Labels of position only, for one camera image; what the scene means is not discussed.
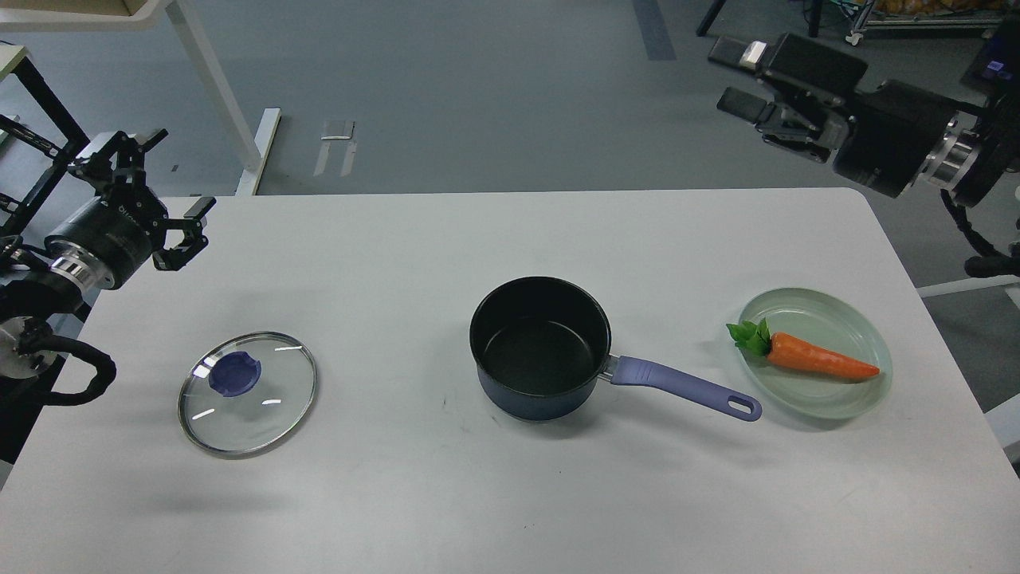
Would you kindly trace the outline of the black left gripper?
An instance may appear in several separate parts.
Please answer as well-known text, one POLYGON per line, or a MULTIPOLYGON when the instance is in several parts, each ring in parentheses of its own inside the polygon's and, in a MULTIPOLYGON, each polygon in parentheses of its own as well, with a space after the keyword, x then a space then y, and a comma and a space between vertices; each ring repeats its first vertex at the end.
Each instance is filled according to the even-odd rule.
POLYGON ((46 236, 52 272, 81 291, 120 289, 150 258, 158 271, 178 271, 207 247, 206 216, 218 201, 200 197, 169 218, 148 186, 146 154, 168 135, 101 133, 70 161, 67 174, 96 197, 46 236), (167 247, 168 231, 181 232, 178 244, 167 247))

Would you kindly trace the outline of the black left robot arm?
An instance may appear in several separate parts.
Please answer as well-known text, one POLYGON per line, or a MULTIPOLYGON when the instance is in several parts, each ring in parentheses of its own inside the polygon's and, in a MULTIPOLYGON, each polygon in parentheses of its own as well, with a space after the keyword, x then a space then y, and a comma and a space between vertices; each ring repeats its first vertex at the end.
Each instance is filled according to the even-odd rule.
POLYGON ((91 292, 117 290, 145 264, 178 271, 209 241, 204 234, 212 197, 201 197, 172 218, 148 186, 145 159, 167 138, 160 128, 141 137, 102 135, 63 171, 94 190, 92 199, 47 234, 28 245, 2 233, 2 266, 26 272, 2 286, 2 461, 14 464, 44 407, 76 407, 98 399, 116 380, 106 352, 51 325, 54 316, 83 317, 91 292))

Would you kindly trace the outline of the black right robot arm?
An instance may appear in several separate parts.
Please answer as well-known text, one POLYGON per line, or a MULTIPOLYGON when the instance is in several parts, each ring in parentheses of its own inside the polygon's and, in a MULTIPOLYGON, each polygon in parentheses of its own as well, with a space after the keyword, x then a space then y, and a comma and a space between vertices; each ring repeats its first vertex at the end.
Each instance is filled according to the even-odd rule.
POLYGON ((718 37, 710 62, 754 77, 765 100, 726 88, 721 112, 751 124, 765 143, 816 161, 834 173, 897 197, 918 186, 939 190, 944 207, 975 254, 970 277, 1018 275, 1018 245, 998 250, 967 218, 1018 161, 1018 15, 1006 16, 961 76, 983 94, 965 103, 904 83, 857 87, 861 59, 808 37, 773 42, 718 37))

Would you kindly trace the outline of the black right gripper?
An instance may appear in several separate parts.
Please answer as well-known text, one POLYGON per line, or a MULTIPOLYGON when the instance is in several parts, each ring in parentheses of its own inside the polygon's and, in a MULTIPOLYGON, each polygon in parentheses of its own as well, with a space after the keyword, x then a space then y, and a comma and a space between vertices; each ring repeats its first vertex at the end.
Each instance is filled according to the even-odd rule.
POLYGON ((727 87, 716 109, 765 127, 765 141, 842 178, 892 199, 910 187, 957 117, 957 102, 903 81, 855 92, 868 65, 808 37, 784 33, 773 42, 718 37, 709 62, 776 88, 765 100, 727 87))

